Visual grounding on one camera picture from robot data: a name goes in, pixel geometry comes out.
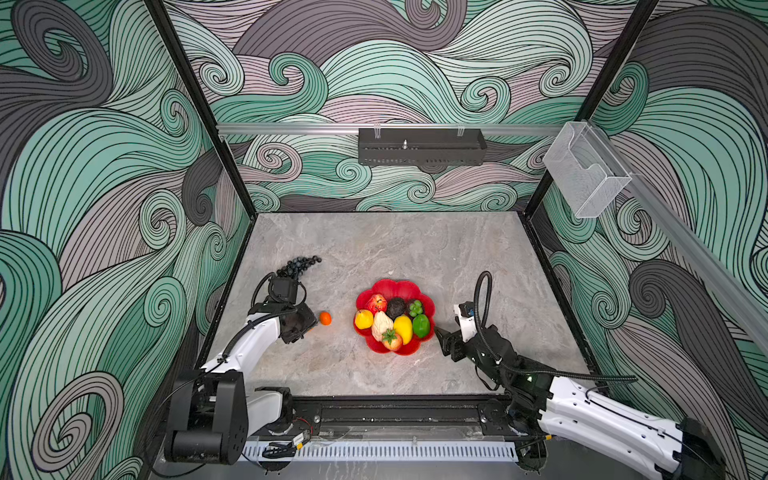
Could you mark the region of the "small yellow lemon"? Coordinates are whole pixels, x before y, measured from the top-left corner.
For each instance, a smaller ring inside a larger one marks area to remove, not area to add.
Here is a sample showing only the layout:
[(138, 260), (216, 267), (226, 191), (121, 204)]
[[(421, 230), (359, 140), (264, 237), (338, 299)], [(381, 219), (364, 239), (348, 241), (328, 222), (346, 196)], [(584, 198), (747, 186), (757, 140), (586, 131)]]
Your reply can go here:
[(367, 309), (359, 309), (355, 313), (354, 325), (359, 330), (367, 330), (373, 326), (374, 314)]

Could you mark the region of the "beige garlic bulb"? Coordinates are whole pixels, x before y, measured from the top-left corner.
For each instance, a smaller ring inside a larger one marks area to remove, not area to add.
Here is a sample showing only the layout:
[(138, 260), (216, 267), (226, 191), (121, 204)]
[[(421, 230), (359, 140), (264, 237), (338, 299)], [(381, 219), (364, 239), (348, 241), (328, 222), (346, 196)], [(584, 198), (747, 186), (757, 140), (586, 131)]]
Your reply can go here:
[(384, 334), (393, 328), (394, 321), (384, 311), (378, 311), (374, 315), (374, 321), (371, 326), (371, 333), (376, 341), (381, 342)]

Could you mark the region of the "aluminium rail wall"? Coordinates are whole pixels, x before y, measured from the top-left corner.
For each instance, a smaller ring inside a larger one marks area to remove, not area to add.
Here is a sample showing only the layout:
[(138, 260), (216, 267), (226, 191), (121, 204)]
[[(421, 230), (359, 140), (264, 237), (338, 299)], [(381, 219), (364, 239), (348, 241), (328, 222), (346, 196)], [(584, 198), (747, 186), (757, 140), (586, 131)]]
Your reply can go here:
[(637, 134), (598, 137), (618, 157), (632, 178), (629, 190), (646, 207), (655, 223), (675, 245), (686, 265), (697, 272), (719, 304), (730, 313), (752, 341), (767, 349), (767, 312), (726, 266), (695, 234), (694, 201), (686, 182), (659, 147)]
[(556, 136), (562, 124), (521, 125), (521, 124), (381, 124), (381, 123), (309, 123), (309, 122), (263, 122), (263, 123), (218, 123), (221, 135), (355, 135), (361, 129), (382, 130), (418, 129), (449, 130), (463, 134), (468, 129), (479, 129), (490, 136)]

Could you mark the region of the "dark avocado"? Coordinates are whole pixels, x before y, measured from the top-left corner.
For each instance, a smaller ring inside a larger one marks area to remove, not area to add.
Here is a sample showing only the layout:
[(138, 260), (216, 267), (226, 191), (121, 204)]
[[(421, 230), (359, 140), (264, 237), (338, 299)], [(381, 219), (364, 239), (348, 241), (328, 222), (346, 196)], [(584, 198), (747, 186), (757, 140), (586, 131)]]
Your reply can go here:
[(407, 302), (400, 297), (393, 297), (387, 303), (386, 314), (392, 320), (407, 314)]

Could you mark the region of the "green lime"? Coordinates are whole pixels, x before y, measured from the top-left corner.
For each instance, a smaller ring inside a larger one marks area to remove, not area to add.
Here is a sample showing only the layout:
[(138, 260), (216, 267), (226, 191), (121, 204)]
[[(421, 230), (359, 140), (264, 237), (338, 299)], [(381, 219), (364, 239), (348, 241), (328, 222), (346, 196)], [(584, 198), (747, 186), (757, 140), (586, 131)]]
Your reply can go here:
[(419, 339), (425, 339), (431, 331), (431, 323), (425, 314), (418, 314), (412, 319), (413, 334)]

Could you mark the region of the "red peach with leaf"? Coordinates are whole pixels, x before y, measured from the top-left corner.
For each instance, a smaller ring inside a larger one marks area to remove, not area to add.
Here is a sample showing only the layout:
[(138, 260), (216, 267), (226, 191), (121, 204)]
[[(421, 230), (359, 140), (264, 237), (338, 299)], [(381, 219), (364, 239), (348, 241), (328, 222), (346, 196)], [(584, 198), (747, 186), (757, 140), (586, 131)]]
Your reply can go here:
[(389, 351), (398, 351), (403, 345), (403, 339), (394, 329), (388, 329), (382, 334), (381, 343)]

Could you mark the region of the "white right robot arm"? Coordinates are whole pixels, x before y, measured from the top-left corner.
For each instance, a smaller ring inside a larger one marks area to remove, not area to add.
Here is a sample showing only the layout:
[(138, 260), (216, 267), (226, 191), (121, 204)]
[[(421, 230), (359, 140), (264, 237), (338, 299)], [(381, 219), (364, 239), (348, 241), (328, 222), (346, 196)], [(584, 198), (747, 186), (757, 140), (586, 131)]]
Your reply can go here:
[(557, 437), (622, 463), (647, 479), (726, 479), (723, 453), (701, 422), (656, 417), (588, 388), (519, 355), (494, 328), (465, 341), (461, 332), (436, 331), (442, 353), (467, 359), (491, 390), (503, 390), (506, 414), (520, 436), (518, 463), (537, 470), (544, 441)]

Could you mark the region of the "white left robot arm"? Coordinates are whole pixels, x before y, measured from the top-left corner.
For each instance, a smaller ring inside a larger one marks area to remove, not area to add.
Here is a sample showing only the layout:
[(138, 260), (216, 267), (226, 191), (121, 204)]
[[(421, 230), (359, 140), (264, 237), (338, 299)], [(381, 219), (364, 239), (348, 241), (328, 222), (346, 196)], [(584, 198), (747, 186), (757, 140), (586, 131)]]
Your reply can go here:
[(292, 432), (293, 397), (287, 387), (246, 391), (246, 377), (266, 350), (302, 339), (318, 319), (306, 305), (306, 288), (294, 276), (272, 272), (257, 285), (245, 323), (203, 366), (179, 374), (164, 400), (169, 407), (163, 457), (169, 462), (231, 465), (248, 438), (265, 430)]

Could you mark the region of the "aluminium rail back wall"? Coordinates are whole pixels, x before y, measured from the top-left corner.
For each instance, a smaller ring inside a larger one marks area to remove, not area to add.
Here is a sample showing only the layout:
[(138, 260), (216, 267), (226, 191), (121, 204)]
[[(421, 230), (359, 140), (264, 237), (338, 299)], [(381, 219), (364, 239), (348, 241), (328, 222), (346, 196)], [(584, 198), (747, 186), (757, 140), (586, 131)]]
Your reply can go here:
[(263, 122), (263, 123), (218, 123), (221, 135), (355, 135), (361, 129), (382, 130), (418, 129), (449, 130), (463, 134), (468, 129), (479, 129), (490, 136), (556, 136), (562, 124), (521, 125), (521, 124), (381, 124), (381, 123), (309, 123), (309, 122)]

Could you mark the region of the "black grape bunch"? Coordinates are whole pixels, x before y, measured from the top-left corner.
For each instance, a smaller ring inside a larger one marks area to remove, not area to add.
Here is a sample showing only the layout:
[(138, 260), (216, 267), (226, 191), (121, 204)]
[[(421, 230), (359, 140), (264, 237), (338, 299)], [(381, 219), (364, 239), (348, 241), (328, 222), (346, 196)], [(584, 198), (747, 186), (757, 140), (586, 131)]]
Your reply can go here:
[(276, 272), (278, 277), (298, 280), (311, 266), (322, 262), (322, 258), (314, 255), (311, 257), (296, 257), (289, 260)]

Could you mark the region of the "red flower-shaped fruit bowl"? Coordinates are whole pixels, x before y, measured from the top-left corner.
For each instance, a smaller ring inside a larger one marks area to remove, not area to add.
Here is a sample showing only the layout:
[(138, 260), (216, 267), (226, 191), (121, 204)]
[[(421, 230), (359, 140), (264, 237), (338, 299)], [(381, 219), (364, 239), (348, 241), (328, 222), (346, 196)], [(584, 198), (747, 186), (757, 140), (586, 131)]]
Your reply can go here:
[(410, 356), (416, 353), (421, 344), (430, 341), (435, 334), (435, 322), (434, 314), (436, 307), (433, 300), (424, 294), (419, 286), (408, 280), (393, 280), (393, 279), (381, 279), (377, 281), (370, 289), (360, 293), (356, 299), (355, 307), (357, 310), (365, 310), (368, 300), (376, 295), (381, 294), (387, 301), (392, 298), (402, 298), (405, 302), (418, 300), (422, 303), (424, 315), (429, 321), (429, 332), (423, 338), (414, 337), (408, 344), (401, 346), (398, 350), (393, 351), (393, 354), (400, 356)]

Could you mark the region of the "aluminium rail right wall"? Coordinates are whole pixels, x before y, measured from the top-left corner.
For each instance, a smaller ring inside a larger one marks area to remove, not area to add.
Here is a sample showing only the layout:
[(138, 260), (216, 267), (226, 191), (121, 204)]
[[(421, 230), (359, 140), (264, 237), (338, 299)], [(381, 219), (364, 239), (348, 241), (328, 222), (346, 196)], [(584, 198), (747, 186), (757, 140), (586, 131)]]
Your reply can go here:
[(659, 147), (637, 134), (598, 137), (618, 157), (632, 178), (629, 190), (646, 207), (655, 223), (675, 245), (686, 265), (697, 272), (719, 304), (730, 313), (752, 341), (767, 349), (767, 312), (726, 266), (695, 234), (694, 201), (686, 182)]

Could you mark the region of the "black frame post right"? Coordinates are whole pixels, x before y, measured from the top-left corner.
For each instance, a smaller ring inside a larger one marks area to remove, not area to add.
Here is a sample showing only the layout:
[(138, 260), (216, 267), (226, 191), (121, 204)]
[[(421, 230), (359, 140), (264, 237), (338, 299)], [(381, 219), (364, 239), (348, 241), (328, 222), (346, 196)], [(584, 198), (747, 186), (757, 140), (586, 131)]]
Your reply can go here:
[[(658, 0), (641, 0), (637, 2), (624, 29), (616, 39), (605, 65), (602, 67), (586, 99), (582, 102), (575, 117), (576, 121), (589, 120), (594, 115), (603, 96), (618, 75), (658, 2)], [(552, 183), (553, 178), (549, 171), (546, 171), (523, 211), (523, 220), (529, 221), (533, 218)]]

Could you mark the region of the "red apple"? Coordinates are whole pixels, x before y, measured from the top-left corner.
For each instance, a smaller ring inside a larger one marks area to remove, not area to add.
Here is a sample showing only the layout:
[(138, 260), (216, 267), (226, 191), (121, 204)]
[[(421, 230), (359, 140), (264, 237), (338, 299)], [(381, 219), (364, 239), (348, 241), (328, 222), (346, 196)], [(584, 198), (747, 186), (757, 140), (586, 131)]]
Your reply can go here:
[(386, 312), (388, 307), (387, 299), (381, 294), (372, 295), (366, 302), (366, 309), (376, 315), (379, 312)]

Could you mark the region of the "large yellow lemon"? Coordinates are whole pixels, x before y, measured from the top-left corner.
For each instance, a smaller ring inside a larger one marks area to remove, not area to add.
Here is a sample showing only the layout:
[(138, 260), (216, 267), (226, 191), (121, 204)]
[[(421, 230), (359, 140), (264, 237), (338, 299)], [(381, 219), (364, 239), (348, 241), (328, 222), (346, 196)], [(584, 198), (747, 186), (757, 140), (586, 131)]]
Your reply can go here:
[(413, 338), (413, 323), (409, 316), (401, 315), (394, 320), (393, 328), (401, 337), (402, 344), (407, 345)]

